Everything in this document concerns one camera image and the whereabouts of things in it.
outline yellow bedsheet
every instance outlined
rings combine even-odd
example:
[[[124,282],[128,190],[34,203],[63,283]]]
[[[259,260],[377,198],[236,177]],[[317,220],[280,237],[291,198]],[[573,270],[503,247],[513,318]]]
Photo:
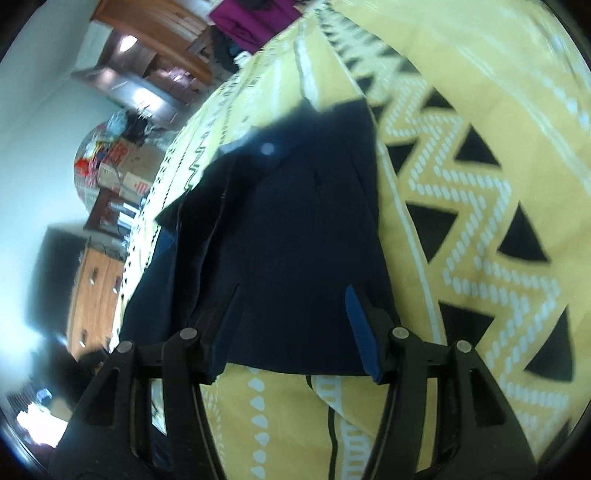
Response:
[[[379,235],[402,322],[445,343],[439,303],[494,317],[477,350],[539,458],[591,398],[589,71],[534,2],[335,0],[332,8],[316,5],[269,42],[180,132],[133,231],[116,318],[150,264],[153,219],[199,182],[218,145],[270,124],[302,97],[322,110],[365,95],[378,131]],[[454,112],[421,109],[434,88]],[[470,128],[502,168],[454,161]],[[413,141],[396,174],[388,147]],[[407,202],[458,215],[430,262]],[[551,262],[497,252],[518,205]],[[572,382],[524,371],[563,312]],[[431,387],[420,468],[433,448]],[[230,480],[360,477],[386,393],[368,378],[239,365],[202,390]]]

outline white dotted pattern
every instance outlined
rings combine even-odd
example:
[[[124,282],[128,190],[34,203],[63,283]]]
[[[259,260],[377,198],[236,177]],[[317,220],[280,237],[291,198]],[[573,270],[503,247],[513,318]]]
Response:
[[[379,42],[372,44],[376,50],[378,45]],[[368,57],[365,57],[365,64],[366,66],[372,64],[368,61]],[[356,77],[374,74],[374,82],[367,95],[368,99],[371,95],[384,95],[384,92],[376,88],[376,79],[380,77],[385,79],[385,74],[379,72],[378,61],[373,61],[373,64],[378,71],[367,72],[365,75],[361,75],[357,67],[354,71]],[[559,88],[547,86],[553,88],[556,97],[564,102],[572,115],[577,115],[582,128],[591,127],[589,114],[580,109],[575,99],[569,98]],[[388,108],[388,118],[380,123],[385,132],[390,137],[398,139],[400,143],[412,141],[417,136],[421,137],[422,150],[416,150],[413,153],[414,162],[407,166],[407,182],[410,190],[414,194],[424,196],[426,200],[427,197],[432,197],[458,205],[463,204],[462,216],[465,211],[468,212],[460,230],[457,230],[457,226],[454,228],[455,244],[447,253],[442,272],[443,280],[456,295],[489,301],[492,304],[507,307],[512,313],[511,318],[506,321],[504,328],[492,342],[489,352],[485,354],[485,361],[490,368],[493,368],[496,363],[501,367],[500,372],[497,370],[501,388],[511,399],[514,407],[516,402],[524,406],[524,411],[518,414],[519,421],[527,431],[528,440],[534,446],[534,450],[539,450],[549,442],[548,436],[556,433],[556,422],[564,417],[569,397],[563,392],[533,390],[518,384],[515,379],[519,378],[519,375],[515,374],[521,373],[521,370],[515,366],[523,361],[526,353],[531,353],[528,350],[536,336],[543,330],[545,322],[548,318],[555,316],[553,314],[557,307],[560,288],[555,279],[523,272],[518,268],[517,262],[516,268],[509,268],[508,263],[499,264],[487,258],[489,255],[496,255],[496,246],[493,250],[491,243],[495,236],[504,235],[507,227],[503,220],[512,196],[511,186],[508,182],[501,180],[500,172],[499,178],[495,178],[491,174],[478,175],[458,170],[455,164],[452,168],[444,165],[445,159],[450,157],[449,152],[453,148],[457,135],[465,124],[457,115],[438,115],[431,113],[433,111],[423,115],[418,113],[420,102],[429,88],[421,77],[405,74],[394,77],[388,87],[380,86],[382,90],[389,90],[394,100]],[[430,168],[433,169],[437,180],[425,184],[421,181],[421,176]],[[464,262],[462,264],[464,269],[459,268],[461,262]],[[477,281],[456,273],[465,271],[466,266],[480,272],[477,275],[470,275]],[[543,384],[551,385],[552,383],[544,382]],[[540,425],[541,420],[535,412],[538,408],[549,408],[553,412],[546,424]],[[540,415],[540,418],[546,419],[547,413]]]
[[[216,443],[216,450],[222,466],[226,466],[226,446],[222,434],[222,415],[220,414],[218,403],[218,386],[214,383],[211,387],[202,387],[201,395],[203,404],[209,413],[209,419],[212,436]]]
[[[265,451],[265,447],[269,443],[271,439],[269,434],[265,431],[268,429],[269,421],[264,414],[265,411],[265,399],[260,395],[265,390],[264,382],[256,377],[256,375],[260,372],[258,368],[248,367],[248,371],[254,375],[253,378],[250,379],[248,382],[248,386],[254,390],[256,393],[254,397],[250,400],[250,405],[256,412],[251,418],[251,422],[258,428],[260,428],[261,432],[258,432],[254,439],[256,441],[256,450],[252,453],[253,460],[258,464],[251,467],[251,472],[257,477],[264,479],[266,476],[265,468],[263,464],[267,461],[267,453]]]
[[[316,394],[330,405],[335,412],[343,415],[343,406],[341,403],[341,383],[342,378],[334,375],[314,375],[312,376],[314,391]]]
[[[369,436],[340,418],[340,432],[343,439],[342,480],[359,480],[371,454],[372,441]]]
[[[543,76],[540,72],[534,72],[533,75],[541,81],[542,85],[552,91],[556,99],[562,103],[567,111],[577,119],[581,129],[591,137],[591,121],[589,118],[589,112],[580,106],[575,98],[568,97],[564,89],[556,86],[551,78]]]

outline zigzag pattern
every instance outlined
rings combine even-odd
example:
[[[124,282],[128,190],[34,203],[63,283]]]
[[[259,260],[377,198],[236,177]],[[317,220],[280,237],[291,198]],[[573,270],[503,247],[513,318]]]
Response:
[[[517,202],[510,182],[499,167],[455,161],[471,125],[453,109],[423,109],[436,90],[407,59],[337,12],[320,8],[317,18],[372,111],[379,112],[378,153],[385,164],[390,166],[386,146],[416,142],[398,176],[393,168],[389,173],[401,200],[458,213],[435,257],[417,268],[437,292],[435,305],[477,304],[495,318],[478,350],[539,456],[566,421],[569,396],[564,384],[532,379],[524,368],[558,320],[561,289],[550,265],[496,251]],[[403,320],[411,326],[425,321]],[[435,340],[438,335],[433,332]]]

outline drawer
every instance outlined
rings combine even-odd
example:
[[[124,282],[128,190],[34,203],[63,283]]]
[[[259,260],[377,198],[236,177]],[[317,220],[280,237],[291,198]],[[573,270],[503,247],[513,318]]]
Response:
[[[108,346],[123,263],[87,249],[76,278],[68,328],[68,350],[76,359]]]

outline navy blue cloth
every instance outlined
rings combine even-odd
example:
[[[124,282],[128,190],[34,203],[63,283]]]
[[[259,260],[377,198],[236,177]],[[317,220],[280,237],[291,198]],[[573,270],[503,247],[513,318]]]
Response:
[[[325,113],[304,103],[211,163],[161,213],[175,241],[144,273],[120,338],[164,341],[195,325],[238,283],[244,303],[229,362],[365,375],[346,287],[362,285],[372,304],[397,317],[378,215],[375,131],[365,101]]]

